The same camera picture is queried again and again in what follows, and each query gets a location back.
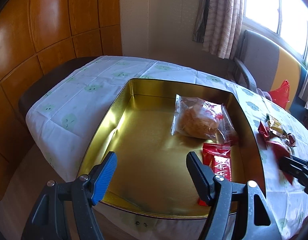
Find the chair armrest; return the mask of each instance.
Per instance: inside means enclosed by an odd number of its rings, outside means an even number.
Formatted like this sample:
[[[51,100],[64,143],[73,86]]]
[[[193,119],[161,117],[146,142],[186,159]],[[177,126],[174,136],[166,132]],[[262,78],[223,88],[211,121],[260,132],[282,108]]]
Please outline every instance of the chair armrest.
[[[251,90],[252,92],[258,93],[256,90],[255,80],[253,76],[251,75],[251,73],[246,68],[246,66],[243,64],[243,62],[240,61],[237,57],[234,58],[234,62],[243,75],[243,78],[247,85],[247,89]]]

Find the table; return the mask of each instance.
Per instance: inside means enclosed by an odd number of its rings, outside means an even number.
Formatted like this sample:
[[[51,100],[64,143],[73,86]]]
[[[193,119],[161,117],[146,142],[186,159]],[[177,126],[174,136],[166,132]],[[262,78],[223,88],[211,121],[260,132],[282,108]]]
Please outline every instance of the table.
[[[283,239],[300,228],[308,213],[308,195],[294,180],[290,185],[277,168],[271,148],[258,137],[260,120],[269,113],[296,137],[292,154],[308,159],[308,130],[284,109],[225,79],[172,63],[102,56],[75,70],[28,111],[26,123],[46,160],[66,181],[76,178],[86,149],[102,117],[130,78],[188,82],[232,92],[238,99],[256,137],[266,182],[266,195]],[[160,221],[128,214],[99,204],[96,208],[118,227],[138,239],[196,237],[204,221]]]

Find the window frame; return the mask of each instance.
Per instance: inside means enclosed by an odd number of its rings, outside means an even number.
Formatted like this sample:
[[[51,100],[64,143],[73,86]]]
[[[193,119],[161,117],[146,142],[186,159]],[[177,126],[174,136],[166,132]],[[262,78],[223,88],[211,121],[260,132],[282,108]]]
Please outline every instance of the window frame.
[[[246,17],[246,0],[244,3],[243,11],[243,22],[242,24],[257,33],[262,34],[263,36],[274,41],[276,44],[287,50],[291,55],[293,55],[306,69],[308,68],[308,21],[307,21],[307,41],[305,46],[305,51],[301,55],[296,50],[294,50],[283,38],[281,38],[281,29],[282,29],[282,0],[279,0],[279,9],[278,9],[278,26],[277,31],[273,32],[269,28],[261,25],[260,23]]]

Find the green cartoon print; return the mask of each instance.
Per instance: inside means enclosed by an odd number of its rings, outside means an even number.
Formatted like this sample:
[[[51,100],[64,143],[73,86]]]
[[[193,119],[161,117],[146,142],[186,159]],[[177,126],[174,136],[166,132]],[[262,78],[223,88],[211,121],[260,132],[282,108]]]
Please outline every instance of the green cartoon print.
[[[159,70],[171,70],[171,67],[168,66],[161,66],[161,65],[156,65],[155,68],[159,69]]]
[[[62,118],[62,127],[66,130],[73,130],[77,122],[77,117],[74,114],[67,114]]]
[[[87,91],[87,92],[94,92],[94,91],[100,89],[101,87],[102,87],[102,86],[100,86],[100,85],[88,85],[88,86],[86,86],[84,89],[85,89],[85,91]]]
[[[253,94],[250,90],[248,90],[248,89],[242,88],[242,91],[243,91],[245,94],[247,94],[248,96],[253,96],[253,95],[254,95],[254,94]]]
[[[256,105],[254,105],[252,102],[246,102],[246,104],[247,104],[250,108],[252,108],[254,111],[259,111],[259,110],[260,110],[259,107],[256,106]]]
[[[52,165],[52,158],[50,157],[50,153],[46,152],[45,156],[46,156],[46,160],[48,161],[49,165],[52,166],[54,169],[55,167],[54,165]]]
[[[54,107],[55,107],[54,105],[47,104],[47,105],[43,105],[41,109],[44,112],[50,112],[54,109]]]
[[[206,76],[206,80],[207,81],[212,81],[212,82],[215,82],[215,83],[219,83],[221,82],[221,80],[218,78],[218,77],[215,77],[215,76]]]
[[[121,73],[114,73],[114,77],[128,77],[129,73],[121,72]]]
[[[261,156],[261,160],[262,160],[262,163],[265,164],[267,162],[267,155],[260,150],[260,156]]]
[[[260,126],[260,121],[258,121],[258,120],[253,120],[253,122],[254,122],[254,125],[255,125],[256,127],[259,127],[259,126]]]
[[[293,132],[292,126],[290,124],[288,124],[287,127],[288,127],[287,132]]]
[[[275,110],[275,111],[280,111],[280,109],[275,105],[275,104],[271,104],[272,108]]]
[[[288,221],[287,221],[286,218],[280,218],[280,219],[278,220],[277,223],[278,223],[278,226],[279,226],[279,229],[280,229],[281,232],[282,232],[283,229],[285,228],[287,222],[288,222]]]
[[[140,76],[139,78],[154,79],[152,76],[146,76],[146,75]]]
[[[76,80],[76,78],[75,78],[75,77],[71,77],[71,78],[68,78],[68,79],[66,80],[66,82],[71,82],[71,81],[74,81],[74,80]]]
[[[128,62],[118,62],[118,63],[116,63],[116,65],[126,66],[126,65],[129,65],[129,63]]]
[[[52,91],[49,91],[46,94],[44,94],[44,97],[46,98],[46,97],[50,96],[51,94],[52,94]]]
[[[157,223],[157,219],[122,212],[120,214],[121,221],[138,232],[152,231]]]
[[[304,212],[301,211],[300,214],[298,215],[297,223],[300,225],[302,223],[303,219],[304,219]]]
[[[279,184],[283,187],[287,187],[288,186],[288,181],[286,179],[286,177],[284,176],[284,174],[280,171],[279,173]]]

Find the red candy wrapper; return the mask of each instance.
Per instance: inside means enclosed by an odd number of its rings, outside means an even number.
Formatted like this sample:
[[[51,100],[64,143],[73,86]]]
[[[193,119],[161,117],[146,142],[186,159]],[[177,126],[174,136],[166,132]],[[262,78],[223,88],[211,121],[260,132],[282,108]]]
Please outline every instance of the red candy wrapper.
[[[274,142],[274,141],[268,141],[268,143],[270,145],[272,145],[272,149],[273,149],[273,152],[274,152],[276,163],[278,165],[279,165],[279,161],[280,161],[281,158],[283,158],[283,157],[290,158],[290,153],[285,149],[285,147],[282,144],[280,144],[278,142]],[[292,185],[293,176],[289,175],[286,172],[283,172],[283,174],[286,177],[286,179],[288,180],[288,182]]]
[[[215,175],[222,175],[224,178],[232,181],[231,159],[214,155],[210,167]]]
[[[291,147],[295,147],[295,136],[291,133],[288,133],[289,143]]]
[[[260,133],[260,135],[262,135],[264,141],[267,141],[270,137],[270,133],[268,131],[268,129],[265,127],[265,125],[260,121],[260,125],[258,128],[258,131]]]
[[[232,180],[230,151],[231,146],[214,143],[204,143],[202,151],[203,164],[209,165],[215,175],[222,175],[229,181]],[[207,206],[200,199],[198,204]]]

